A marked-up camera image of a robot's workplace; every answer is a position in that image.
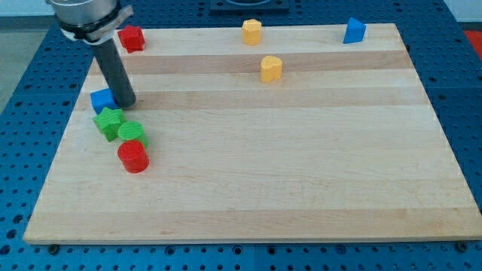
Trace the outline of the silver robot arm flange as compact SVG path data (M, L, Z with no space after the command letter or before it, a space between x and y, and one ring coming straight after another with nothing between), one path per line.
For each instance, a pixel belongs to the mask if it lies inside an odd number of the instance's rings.
M112 14L120 5L118 0L46 0L56 18L68 25L95 23Z

